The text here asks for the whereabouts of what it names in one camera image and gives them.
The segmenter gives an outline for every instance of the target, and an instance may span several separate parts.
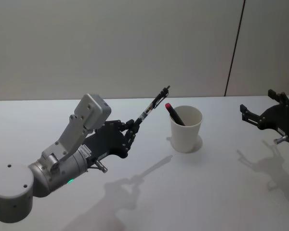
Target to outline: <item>label sticker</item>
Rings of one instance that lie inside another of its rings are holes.
[[[81,145],[78,148],[78,151],[80,151],[80,153],[83,154],[86,158],[91,156],[91,150],[85,144]]]

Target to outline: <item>white wall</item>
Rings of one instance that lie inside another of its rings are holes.
[[[289,0],[248,0],[227,95],[289,94]]]
[[[0,0],[0,100],[223,95],[240,0]]]

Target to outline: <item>metal bracket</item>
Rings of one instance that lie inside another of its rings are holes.
[[[77,151],[88,134],[103,125],[110,113],[111,108],[99,95],[85,94],[58,141],[42,152],[39,161],[49,171],[56,170],[60,162]]]

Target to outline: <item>knob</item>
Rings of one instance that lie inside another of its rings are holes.
[[[95,161],[95,165],[98,167],[99,170],[101,170],[103,173],[106,173],[108,169],[99,161]]]
[[[284,141],[287,141],[287,140],[288,140],[288,136],[283,136],[283,137],[281,137],[281,138],[279,138],[279,139],[275,139],[275,140],[274,140],[274,143],[275,143],[275,144],[279,144],[279,143],[284,142]]]

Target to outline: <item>red marker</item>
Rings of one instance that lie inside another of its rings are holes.
[[[171,118],[173,119],[173,121],[181,126],[185,126],[185,124],[183,123],[183,121],[181,120],[181,118],[179,117],[178,113],[174,110],[174,108],[171,106],[170,103],[165,104],[166,109],[168,110]]]

